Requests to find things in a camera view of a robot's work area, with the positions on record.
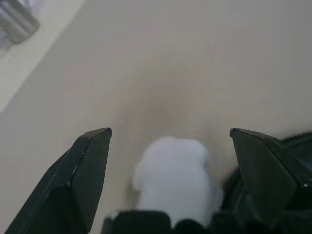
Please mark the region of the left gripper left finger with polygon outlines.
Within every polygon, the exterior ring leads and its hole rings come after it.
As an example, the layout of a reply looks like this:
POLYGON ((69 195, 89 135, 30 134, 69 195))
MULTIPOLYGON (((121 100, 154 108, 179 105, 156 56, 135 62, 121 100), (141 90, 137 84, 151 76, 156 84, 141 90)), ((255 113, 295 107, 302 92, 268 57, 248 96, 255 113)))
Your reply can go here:
POLYGON ((45 172, 4 234, 89 234, 111 137, 111 128, 79 136, 45 172))

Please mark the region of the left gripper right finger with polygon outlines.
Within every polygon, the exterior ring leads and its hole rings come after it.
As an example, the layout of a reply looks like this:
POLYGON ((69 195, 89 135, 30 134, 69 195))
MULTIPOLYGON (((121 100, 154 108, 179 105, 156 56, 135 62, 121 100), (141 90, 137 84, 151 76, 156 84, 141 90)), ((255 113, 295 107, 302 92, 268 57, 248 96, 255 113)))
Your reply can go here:
POLYGON ((275 219, 283 210, 312 209, 312 171, 278 138, 232 128, 243 184, 260 219, 275 219))

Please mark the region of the black zippered paddle case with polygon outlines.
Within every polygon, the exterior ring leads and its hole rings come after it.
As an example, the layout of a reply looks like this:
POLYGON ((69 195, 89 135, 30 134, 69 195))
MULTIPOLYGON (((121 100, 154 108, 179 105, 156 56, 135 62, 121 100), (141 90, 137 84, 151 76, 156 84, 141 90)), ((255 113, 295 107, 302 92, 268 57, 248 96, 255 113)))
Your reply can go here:
MULTIPOLYGON (((280 140, 304 166, 312 171, 312 131, 289 135, 279 138, 278 140, 280 140)), ((240 169, 239 166, 236 166, 221 182, 224 193, 231 193, 240 181, 240 169)))

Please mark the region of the grey glasses case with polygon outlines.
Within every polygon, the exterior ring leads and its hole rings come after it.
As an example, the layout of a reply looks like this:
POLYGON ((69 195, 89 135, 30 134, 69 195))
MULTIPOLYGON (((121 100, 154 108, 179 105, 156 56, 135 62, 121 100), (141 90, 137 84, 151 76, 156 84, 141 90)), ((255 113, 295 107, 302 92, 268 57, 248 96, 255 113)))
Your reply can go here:
POLYGON ((8 33, 8 40, 20 44, 39 28, 39 21, 18 0, 0 0, 0 29, 8 33))

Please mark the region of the white fluffy pom-pom keychain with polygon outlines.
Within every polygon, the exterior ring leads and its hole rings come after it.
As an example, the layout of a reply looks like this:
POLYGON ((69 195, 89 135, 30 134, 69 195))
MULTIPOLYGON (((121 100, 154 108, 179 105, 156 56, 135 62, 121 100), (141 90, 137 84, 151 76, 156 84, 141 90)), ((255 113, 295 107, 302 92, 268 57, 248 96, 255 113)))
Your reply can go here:
POLYGON ((200 141, 160 137, 135 167, 135 209, 165 212, 172 226, 184 219, 209 226, 224 199, 223 189, 208 172, 209 164, 209 151, 200 141))

